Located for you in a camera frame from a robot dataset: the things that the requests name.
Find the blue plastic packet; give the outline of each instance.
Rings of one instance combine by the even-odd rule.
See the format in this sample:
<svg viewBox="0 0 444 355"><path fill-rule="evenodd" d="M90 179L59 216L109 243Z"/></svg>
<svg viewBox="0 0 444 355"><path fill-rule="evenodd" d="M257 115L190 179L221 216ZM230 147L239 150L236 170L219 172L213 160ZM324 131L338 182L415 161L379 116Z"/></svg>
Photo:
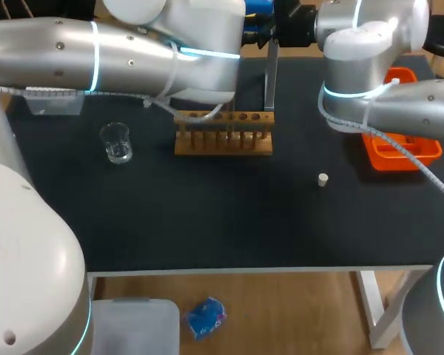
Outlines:
<svg viewBox="0 0 444 355"><path fill-rule="evenodd" d="M222 303L209 297L184 317L196 340L203 339L227 318Z"/></svg>

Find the white cable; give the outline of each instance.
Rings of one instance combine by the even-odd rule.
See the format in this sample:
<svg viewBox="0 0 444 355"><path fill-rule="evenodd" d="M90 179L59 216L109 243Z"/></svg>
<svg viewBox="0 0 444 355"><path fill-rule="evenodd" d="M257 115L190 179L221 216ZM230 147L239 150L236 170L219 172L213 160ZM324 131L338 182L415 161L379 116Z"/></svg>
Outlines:
<svg viewBox="0 0 444 355"><path fill-rule="evenodd" d="M168 81L164 86L163 91L161 91L157 96L156 100L161 100L168 91L171 89L172 85L175 83L176 74L178 74L179 60L178 60L178 46L173 41L169 41L172 48L172 69L171 74L169 74Z"/></svg>
<svg viewBox="0 0 444 355"><path fill-rule="evenodd" d="M213 118L222 108L223 104L217 105L211 112L202 117L189 117L180 113L177 109L172 108L169 104L152 98L148 95L142 94L125 94L121 92L107 92L107 91L84 91L84 90L68 90L68 89L55 89L47 87L36 87L33 89L15 89L12 87L0 87L0 93L24 96L25 98L60 98L60 97L74 97L74 96L98 96L98 95L114 95L114 96L129 96L132 98L141 98L143 100L150 100L154 104L158 105L162 109L177 116L181 121L188 122L190 124L198 124Z"/></svg>
<svg viewBox="0 0 444 355"><path fill-rule="evenodd" d="M339 124L341 126L347 126L347 127L353 127L356 129L360 129L361 131L368 133L370 135L376 135L377 137L382 138L384 141L390 143L398 152L405 155L415 166L418 167L418 169L426 175L426 177L439 188L439 190L444 194L444 183L437 178L436 175L433 174L431 170L429 170L426 165L421 163L414 155L412 155L407 149L403 148L398 142L391 139L389 136L387 136L385 133L378 131L377 129L370 127L370 126L364 126L363 124L359 124L357 122L351 122L346 120L341 120L339 118L336 118L332 115L330 115L326 109L324 109L323 105L323 99L324 99L324 84L319 92L319 98L317 100L317 106L319 108L319 112L322 116L326 118L326 120L331 121L334 124Z"/></svg>

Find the metal stand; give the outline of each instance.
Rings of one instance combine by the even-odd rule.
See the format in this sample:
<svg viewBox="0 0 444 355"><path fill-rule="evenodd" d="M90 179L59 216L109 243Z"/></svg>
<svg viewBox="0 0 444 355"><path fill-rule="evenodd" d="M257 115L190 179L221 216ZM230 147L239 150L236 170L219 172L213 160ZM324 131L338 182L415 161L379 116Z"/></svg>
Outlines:
<svg viewBox="0 0 444 355"><path fill-rule="evenodd" d="M265 101L264 110L275 111L276 72L278 69L278 43L268 42L268 56L265 67Z"/></svg>
<svg viewBox="0 0 444 355"><path fill-rule="evenodd" d="M370 345L373 349L387 348L400 333L403 299L426 271L427 268L405 272L395 287L395 295L390 297L391 301L386 309L383 307L374 271L357 271L363 307L369 323Z"/></svg>

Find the black table surface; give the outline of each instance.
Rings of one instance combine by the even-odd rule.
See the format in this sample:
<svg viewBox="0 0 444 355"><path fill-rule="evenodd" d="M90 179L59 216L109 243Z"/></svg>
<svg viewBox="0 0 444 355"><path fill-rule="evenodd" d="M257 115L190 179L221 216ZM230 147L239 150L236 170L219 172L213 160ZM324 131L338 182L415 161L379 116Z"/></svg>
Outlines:
<svg viewBox="0 0 444 355"><path fill-rule="evenodd" d="M263 65L242 62L240 109L260 109ZM423 57L397 65L433 77ZM172 117L133 98L87 98L80 116L53 117L16 98L8 114L37 190L75 232L89 271L437 262L443 194L419 172L375 172L359 135L328 128L317 112L323 66L280 60L271 157L175 156ZM130 127L123 166L98 136L110 121ZM444 144L431 169L444 181Z"/></svg>

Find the white container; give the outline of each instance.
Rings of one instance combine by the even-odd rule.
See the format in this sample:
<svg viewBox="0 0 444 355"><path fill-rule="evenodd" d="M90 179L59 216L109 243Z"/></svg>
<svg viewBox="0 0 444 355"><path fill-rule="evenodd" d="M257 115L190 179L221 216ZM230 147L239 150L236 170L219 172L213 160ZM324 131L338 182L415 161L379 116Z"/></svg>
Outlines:
<svg viewBox="0 0 444 355"><path fill-rule="evenodd" d="M35 88L27 87L27 90L36 92L65 92L68 89ZM25 96L28 107L34 115L80 115L84 105L84 96Z"/></svg>
<svg viewBox="0 0 444 355"><path fill-rule="evenodd" d="M179 309L169 300L92 302L92 355L179 355Z"/></svg>

